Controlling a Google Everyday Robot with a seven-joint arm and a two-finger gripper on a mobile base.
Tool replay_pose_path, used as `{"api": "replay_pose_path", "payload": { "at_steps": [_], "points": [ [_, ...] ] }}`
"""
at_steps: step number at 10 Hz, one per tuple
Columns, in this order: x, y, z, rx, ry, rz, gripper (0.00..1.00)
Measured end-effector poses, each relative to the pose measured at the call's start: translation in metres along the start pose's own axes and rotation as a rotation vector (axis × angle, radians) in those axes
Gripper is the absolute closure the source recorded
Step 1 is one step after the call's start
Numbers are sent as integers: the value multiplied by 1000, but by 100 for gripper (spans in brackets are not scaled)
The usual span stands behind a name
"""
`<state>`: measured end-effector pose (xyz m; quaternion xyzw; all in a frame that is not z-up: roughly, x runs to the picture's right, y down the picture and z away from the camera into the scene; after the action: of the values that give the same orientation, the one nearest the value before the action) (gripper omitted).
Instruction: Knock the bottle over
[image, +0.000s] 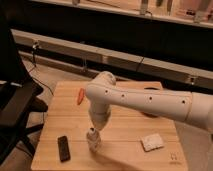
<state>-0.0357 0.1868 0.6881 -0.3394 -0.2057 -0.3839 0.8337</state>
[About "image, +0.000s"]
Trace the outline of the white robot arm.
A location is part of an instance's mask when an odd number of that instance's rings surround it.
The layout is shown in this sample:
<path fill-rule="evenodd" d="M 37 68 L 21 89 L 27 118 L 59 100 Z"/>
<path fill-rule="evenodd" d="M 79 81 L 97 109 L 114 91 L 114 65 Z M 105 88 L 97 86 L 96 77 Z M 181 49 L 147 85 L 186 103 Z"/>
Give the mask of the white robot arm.
<path fill-rule="evenodd" d="M 198 127 L 213 134 L 213 95 L 173 90 L 129 89 L 116 85 L 108 71 L 99 73 L 86 85 L 89 114 L 101 131 L 117 105 Z"/>

